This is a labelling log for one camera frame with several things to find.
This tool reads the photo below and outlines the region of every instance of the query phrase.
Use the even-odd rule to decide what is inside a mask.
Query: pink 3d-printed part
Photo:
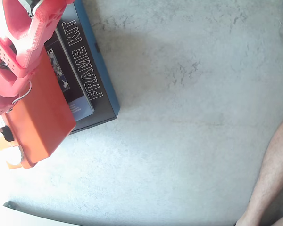
[[[12,101],[31,80],[44,43],[72,2],[41,0],[30,18],[18,0],[0,0],[0,115],[13,107]]]

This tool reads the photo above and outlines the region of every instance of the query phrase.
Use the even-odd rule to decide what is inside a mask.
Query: white wire
[[[44,0],[41,0],[37,3],[37,5],[33,8],[32,14],[35,15],[37,8],[44,2]]]
[[[12,104],[14,104],[15,102],[17,102],[17,101],[23,99],[24,97],[26,97],[26,96],[30,93],[30,91],[32,91],[32,87],[33,87],[32,82],[29,81],[29,84],[30,84],[30,88],[29,88],[28,92],[25,93],[23,96],[17,98],[16,100],[14,100],[14,101],[12,102]]]

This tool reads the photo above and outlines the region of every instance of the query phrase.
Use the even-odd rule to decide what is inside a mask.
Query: human leg
[[[258,226],[283,188],[283,123],[269,143],[249,205],[237,226]]]

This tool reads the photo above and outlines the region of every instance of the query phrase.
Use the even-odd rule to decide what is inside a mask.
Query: gray concrete floor
[[[10,172],[9,199],[85,225],[232,225],[283,120],[283,2],[84,3],[121,112]]]

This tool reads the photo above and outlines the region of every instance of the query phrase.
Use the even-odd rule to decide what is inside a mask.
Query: black box
[[[117,118],[119,103],[82,0],[67,6],[45,48],[77,121],[72,133]]]

